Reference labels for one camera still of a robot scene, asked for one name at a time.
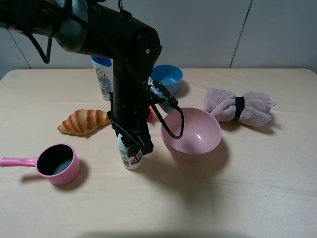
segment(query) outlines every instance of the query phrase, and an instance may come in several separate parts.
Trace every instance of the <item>black strap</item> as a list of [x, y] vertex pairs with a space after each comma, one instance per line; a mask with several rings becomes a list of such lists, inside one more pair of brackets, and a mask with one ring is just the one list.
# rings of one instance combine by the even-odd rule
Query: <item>black strap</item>
[[236, 114], [235, 117], [239, 118], [242, 111], [244, 110], [244, 97], [236, 97]]

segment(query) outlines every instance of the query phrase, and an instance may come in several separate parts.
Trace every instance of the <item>bowl rim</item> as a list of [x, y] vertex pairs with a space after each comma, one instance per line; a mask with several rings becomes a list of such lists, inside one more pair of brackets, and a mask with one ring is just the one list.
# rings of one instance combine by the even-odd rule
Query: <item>bowl rim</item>
[[173, 65], [173, 64], [160, 64], [160, 65], [155, 66], [154, 68], [160, 67], [160, 66], [173, 66], [174, 68], [177, 68], [177, 69], [182, 73], [182, 76], [181, 76], [175, 83], [162, 83], [163, 85], [173, 85], [173, 84], [179, 83], [180, 81], [183, 80], [184, 73], [183, 73], [183, 71], [182, 71], [179, 67], [177, 67], [177, 66], [175, 66], [175, 65]]
[[162, 137], [162, 139], [163, 139], [164, 145], [165, 145], [165, 147], [167, 148], [166, 144], [168, 144], [171, 148], [173, 148], [173, 149], [176, 150], [177, 152], [182, 153], [182, 154], [184, 154], [184, 155], [194, 155], [194, 156], [197, 156], [197, 155], [205, 155], [205, 154], [208, 154], [208, 153], [210, 153], [211, 151], [213, 151], [215, 148], [217, 148], [217, 146], [219, 145], [220, 141], [222, 140], [222, 130], [221, 130], [221, 126], [220, 126], [219, 122], [216, 120], [216, 118], [214, 118], [214, 117], [213, 117], [211, 114], [209, 114], [208, 112], [206, 112], [206, 111], [204, 111], [204, 110], [202, 110], [202, 109], [200, 109], [200, 108], [194, 108], [194, 107], [184, 107], [184, 108], [181, 108], [181, 109], [187, 109], [187, 108], [197, 109], [197, 110], [199, 110], [199, 111], [202, 111], [202, 112], [208, 114], [210, 117], [212, 117], [212, 118], [215, 120], [216, 124], [218, 125], [219, 131], [220, 131], [220, 137], [219, 137], [218, 142], [217, 142], [216, 145], [215, 145], [211, 150], [209, 150], [209, 151], [206, 151], [206, 152], [203, 152], [203, 153], [196, 153], [196, 154], [193, 154], [193, 153], [185, 153], [185, 152], [182, 152], [182, 151], [179, 151], [179, 150], [175, 149], [174, 147], [172, 147], [171, 145], [169, 145], [169, 144], [166, 142], [166, 140], [165, 140], [165, 138], [164, 138], [164, 136], [163, 136], [163, 129], [164, 129], [164, 127], [163, 127], [163, 125], [161, 125], [161, 127], [160, 127], [160, 135], [161, 135], [161, 137]]

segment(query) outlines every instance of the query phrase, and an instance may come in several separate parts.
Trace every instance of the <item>rolled towel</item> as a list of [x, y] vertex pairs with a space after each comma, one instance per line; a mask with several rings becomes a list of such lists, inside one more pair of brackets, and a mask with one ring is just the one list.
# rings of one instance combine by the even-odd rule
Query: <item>rolled towel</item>
[[269, 114], [272, 102], [269, 95], [261, 92], [248, 92], [242, 97], [226, 89], [209, 89], [204, 99], [204, 110], [217, 121], [231, 121], [235, 117], [243, 124], [265, 126], [272, 117]]

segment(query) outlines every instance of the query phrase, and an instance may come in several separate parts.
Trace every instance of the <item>beige table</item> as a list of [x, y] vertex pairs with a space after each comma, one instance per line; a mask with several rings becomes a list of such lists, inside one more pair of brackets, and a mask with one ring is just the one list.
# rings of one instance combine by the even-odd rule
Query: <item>beige table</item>
[[0, 168], [1, 238], [317, 237], [317, 76], [306, 69], [184, 69], [178, 100], [203, 106], [208, 88], [267, 92], [273, 123], [222, 123], [209, 160], [175, 160], [150, 124], [154, 152], [121, 164], [110, 126], [90, 138], [57, 126], [77, 109], [108, 111], [92, 69], [15, 70], [0, 81], [0, 157], [74, 146], [83, 171], [57, 187], [33, 168]]

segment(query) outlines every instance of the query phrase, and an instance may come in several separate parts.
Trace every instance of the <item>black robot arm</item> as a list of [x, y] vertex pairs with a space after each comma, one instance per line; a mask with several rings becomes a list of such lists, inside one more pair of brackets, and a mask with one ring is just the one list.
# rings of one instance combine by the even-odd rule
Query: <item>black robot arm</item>
[[[159, 36], [154, 28], [123, 10], [122, 5], [117, 12], [96, 0], [0, 0], [0, 27], [25, 34], [45, 63], [50, 61], [52, 38], [66, 51], [112, 58], [114, 87], [109, 114], [117, 135], [123, 135], [129, 156], [140, 149], [143, 154], [153, 150], [146, 122], [149, 105], [172, 137], [182, 136], [184, 119], [177, 100], [161, 93], [182, 115], [179, 136], [169, 130], [154, 105], [161, 98], [148, 87], [148, 77], [161, 52]], [[33, 33], [48, 36], [46, 54]], [[162, 85], [155, 87], [166, 92]]]

